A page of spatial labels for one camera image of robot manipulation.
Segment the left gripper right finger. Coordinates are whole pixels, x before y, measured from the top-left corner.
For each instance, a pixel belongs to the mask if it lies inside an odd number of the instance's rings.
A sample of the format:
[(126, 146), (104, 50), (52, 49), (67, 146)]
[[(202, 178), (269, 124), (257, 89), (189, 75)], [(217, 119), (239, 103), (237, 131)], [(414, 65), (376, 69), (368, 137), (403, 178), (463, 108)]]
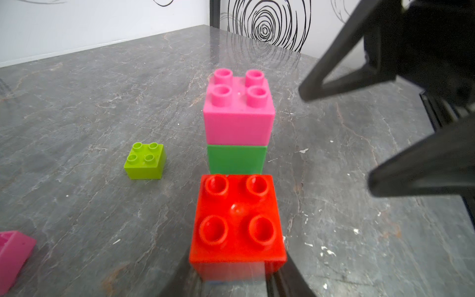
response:
[(287, 262), (266, 278), (266, 286), (268, 297), (315, 297), (289, 254)]

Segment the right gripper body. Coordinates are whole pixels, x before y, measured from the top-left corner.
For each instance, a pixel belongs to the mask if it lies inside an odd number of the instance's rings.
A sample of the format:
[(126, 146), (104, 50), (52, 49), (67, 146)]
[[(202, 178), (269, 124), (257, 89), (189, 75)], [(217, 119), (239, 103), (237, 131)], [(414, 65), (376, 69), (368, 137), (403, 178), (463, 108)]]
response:
[(412, 1), (398, 75), (456, 105), (475, 101), (474, 1)]

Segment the dark green lego brick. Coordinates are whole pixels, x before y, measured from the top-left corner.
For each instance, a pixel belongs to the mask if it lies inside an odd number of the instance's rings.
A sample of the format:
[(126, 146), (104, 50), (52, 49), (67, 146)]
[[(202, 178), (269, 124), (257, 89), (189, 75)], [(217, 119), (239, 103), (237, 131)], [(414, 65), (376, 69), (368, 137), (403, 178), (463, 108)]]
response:
[(267, 146), (208, 145), (211, 174), (262, 174)]

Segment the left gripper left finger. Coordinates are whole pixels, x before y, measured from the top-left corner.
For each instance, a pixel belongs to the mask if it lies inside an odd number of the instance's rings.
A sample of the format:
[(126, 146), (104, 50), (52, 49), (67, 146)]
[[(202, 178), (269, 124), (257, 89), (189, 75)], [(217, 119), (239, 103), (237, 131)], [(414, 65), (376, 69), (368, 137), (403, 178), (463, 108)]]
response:
[(159, 297), (200, 297), (201, 294), (202, 279), (189, 263), (189, 256), (184, 256)]

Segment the lime green lego brick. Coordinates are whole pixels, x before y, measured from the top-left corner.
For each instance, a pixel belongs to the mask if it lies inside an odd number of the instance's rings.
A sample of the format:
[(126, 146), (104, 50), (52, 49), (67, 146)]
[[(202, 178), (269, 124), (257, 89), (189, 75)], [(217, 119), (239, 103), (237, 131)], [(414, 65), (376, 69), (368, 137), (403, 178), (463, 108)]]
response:
[(131, 180), (162, 179), (166, 163), (163, 144), (136, 142), (124, 164), (124, 170)]

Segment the pink lego brick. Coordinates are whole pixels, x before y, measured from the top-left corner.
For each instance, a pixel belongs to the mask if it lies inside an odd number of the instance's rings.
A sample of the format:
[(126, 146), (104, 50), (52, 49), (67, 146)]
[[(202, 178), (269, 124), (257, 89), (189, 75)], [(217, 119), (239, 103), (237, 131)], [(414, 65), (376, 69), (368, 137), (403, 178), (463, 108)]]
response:
[(276, 111), (264, 72), (251, 69), (243, 77), (216, 69), (203, 107), (209, 145), (267, 146)]

